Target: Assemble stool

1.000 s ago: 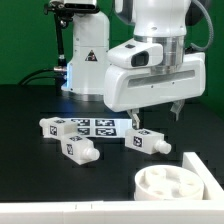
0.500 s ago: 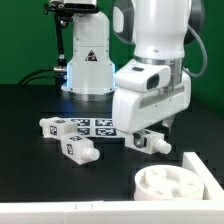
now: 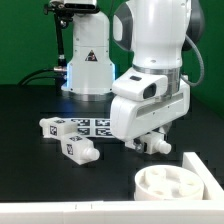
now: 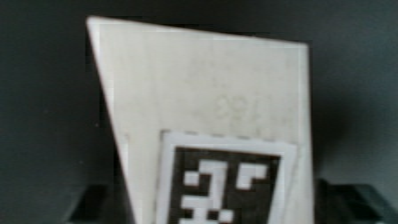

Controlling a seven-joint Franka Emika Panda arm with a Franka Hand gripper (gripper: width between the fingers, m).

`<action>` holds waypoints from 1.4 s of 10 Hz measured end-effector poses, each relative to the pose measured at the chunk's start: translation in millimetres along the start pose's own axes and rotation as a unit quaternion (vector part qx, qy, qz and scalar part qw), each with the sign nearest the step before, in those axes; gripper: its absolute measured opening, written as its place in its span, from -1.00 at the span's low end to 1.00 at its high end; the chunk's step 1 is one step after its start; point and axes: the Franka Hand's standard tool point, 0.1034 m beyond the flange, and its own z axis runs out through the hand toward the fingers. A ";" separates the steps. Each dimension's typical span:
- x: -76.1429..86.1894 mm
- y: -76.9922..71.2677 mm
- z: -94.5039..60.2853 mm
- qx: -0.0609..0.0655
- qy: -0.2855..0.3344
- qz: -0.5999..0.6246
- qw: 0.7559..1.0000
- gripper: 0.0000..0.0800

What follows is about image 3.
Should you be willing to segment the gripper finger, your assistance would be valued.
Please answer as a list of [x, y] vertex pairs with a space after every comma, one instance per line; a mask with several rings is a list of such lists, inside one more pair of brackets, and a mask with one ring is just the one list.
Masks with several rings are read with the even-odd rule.
[[139, 139], [135, 139], [133, 141], [133, 145], [134, 145], [134, 150], [136, 152], [138, 152], [138, 153], [144, 152], [144, 144]]
[[167, 134], [172, 126], [172, 123], [166, 123], [159, 128], [159, 132], [162, 134]]

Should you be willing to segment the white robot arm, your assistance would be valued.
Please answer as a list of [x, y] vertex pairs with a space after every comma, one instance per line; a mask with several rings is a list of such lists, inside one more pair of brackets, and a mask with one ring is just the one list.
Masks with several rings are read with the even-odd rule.
[[73, 16], [73, 57], [64, 93], [80, 100], [114, 94], [112, 135], [129, 148], [167, 154], [172, 122], [189, 109], [194, 85], [180, 74], [181, 52], [204, 25], [198, 0], [128, 0], [108, 19]]

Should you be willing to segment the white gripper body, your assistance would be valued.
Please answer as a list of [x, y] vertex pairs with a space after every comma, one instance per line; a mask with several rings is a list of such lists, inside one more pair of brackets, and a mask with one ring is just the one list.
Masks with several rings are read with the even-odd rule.
[[138, 138], [185, 115], [189, 103], [190, 87], [185, 82], [180, 83], [176, 94], [162, 102], [135, 102], [116, 96], [110, 110], [111, 133], [124, 142]]

